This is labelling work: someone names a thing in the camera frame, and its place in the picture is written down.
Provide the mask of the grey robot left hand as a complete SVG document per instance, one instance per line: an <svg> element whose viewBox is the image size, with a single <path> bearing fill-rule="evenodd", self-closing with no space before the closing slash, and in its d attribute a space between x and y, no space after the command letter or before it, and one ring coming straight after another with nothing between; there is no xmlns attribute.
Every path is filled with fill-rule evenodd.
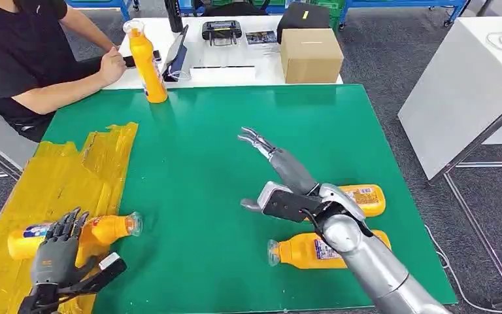
<svg viewBox="0 0 502 314"><path fill-rule="evenodd" d="M53 222L44 241L39 245L31 267L31 280L37 284L57 284L64 288L80 282L97 264L91 256L86 263L75 265L79 238L89 212L80 213L80 208L66 213Z"/></svg>

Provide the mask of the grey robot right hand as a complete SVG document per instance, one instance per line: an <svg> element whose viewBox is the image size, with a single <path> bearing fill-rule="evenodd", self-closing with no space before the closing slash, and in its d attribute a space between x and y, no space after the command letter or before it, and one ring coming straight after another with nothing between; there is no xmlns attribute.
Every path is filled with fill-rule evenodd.
<svg viewBox="0 0 502 314"><path fill-rule="evenodd" d="M318 182L303 164L283 148L272 145L252 128L242 127L238 139L250 143L271 164L282 184L268 181L256 200L240 201L245 209L294 222L302 222L306 212L320 204Z"/></svg>

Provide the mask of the person's right hand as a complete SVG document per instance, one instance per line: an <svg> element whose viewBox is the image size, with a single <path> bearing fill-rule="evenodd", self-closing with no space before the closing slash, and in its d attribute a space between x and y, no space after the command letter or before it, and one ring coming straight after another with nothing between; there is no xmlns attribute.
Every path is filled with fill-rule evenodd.
<svg viewBox="0 0 502 314"><path fill-rule="evenodd" d="M105 87L118 81L126 69L123 56L113 46L101 57L100 68L97 74L102 81L103 87Z"/></svg>

